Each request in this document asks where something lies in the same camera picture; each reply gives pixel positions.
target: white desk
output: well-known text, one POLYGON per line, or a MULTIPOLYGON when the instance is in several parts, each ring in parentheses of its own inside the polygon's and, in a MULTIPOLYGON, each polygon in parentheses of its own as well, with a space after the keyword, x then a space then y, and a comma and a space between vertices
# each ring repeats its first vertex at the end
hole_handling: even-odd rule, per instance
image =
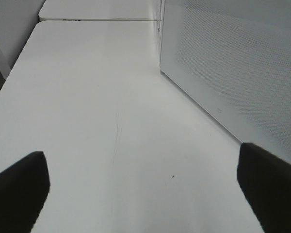
POLYGON ((154 20, 158 0, 46 0, 43 20, 154 20))
POLYGON ((0 92, 0 171, 46 154, 33 233, 261 233, 239 143, 160 73, 154 22, 37 25, 0 92))

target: perforated panel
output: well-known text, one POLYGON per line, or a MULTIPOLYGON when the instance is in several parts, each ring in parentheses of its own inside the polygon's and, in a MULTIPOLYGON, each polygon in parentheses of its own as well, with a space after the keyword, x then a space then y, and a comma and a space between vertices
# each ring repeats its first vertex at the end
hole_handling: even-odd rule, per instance
POLYGON ((161 69, 241 141, 291 163, 291 0, 166 0, 161 69))

